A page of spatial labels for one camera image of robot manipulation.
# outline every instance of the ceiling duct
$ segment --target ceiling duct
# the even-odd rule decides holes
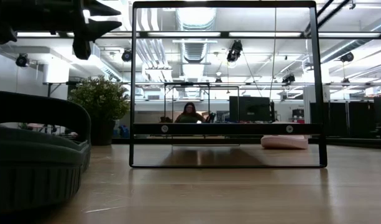
[[[371,32],[381,32],[381,25],[377,26],[376,28],[369,30]],[[343,44],[342,47],[337,48],[335,50],[328,50],[321,54],[321,63],[327,63],[330,62],[336,58],[339,58],[340,56],[349,53],[350,51],[365,45],[366,43],[370,42],[371,40],[352,40],[350,42],[341,43]]]
[[[177,9],[176,14],[177,24],[181,31],[210,31],[214,27],[216,9],[180,8]],[[207,43],[182,43],[181,53],[185,61],[200,63],[205,58],[207,46]]]
[[[177,25],[180,31],[211,31],[216,17],[215,8],[179,8],[176,10]],[[181,43],[182,71],[186,77],[201,78],[208,49],[208,43]],[[195,96],[192,90],[188,95]]]

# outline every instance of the pink object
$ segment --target pink object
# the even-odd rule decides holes
[[[274,122],[275,124],[291,124],[289,122]],[[265,149],[307,149],[308,138],[306,136],[277,135],[264,136],[260,140]]]

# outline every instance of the white wall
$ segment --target white wall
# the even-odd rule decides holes
[[[34,68],[19,68],[15,61],[0,55],[0,91],[47,96],[48,87],[42,85],[44,73]]]

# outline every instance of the black metal frame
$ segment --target black metal frame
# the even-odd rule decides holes
[[[321,82],[320,51],[318,37],[318,23],[316,16],[316,3],[314,1],[152,1],[134,2],[132,6],[132,43],[137,39],[137,10],[140,8],[178,8],[178,7],[307,7],[311,19],[311,43],[313,46],[314,80],[316,90],[316,105],[323,107],[323,84]],[[132,44],[132,52],[136,52],[136,44]],[[135,124],[135,58],[132,59],[131,68],[131,111],[130,111],[130,140],[129,165],[136,168],[322,168],[327,166],[326,136],[324,135],[324,117],[318,110],[320,122],[318,124]],[[134,164],[135,134],[302,134],[319,135],[319,164],[296,166],[140,166]]]

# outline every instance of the person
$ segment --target person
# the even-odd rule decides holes
[[[202,115],[196,113],[194,103],[187,103],[183,109],[183,113],[175,120],[176,123],[197,123],[197,121],[205,122],[205,119]]]

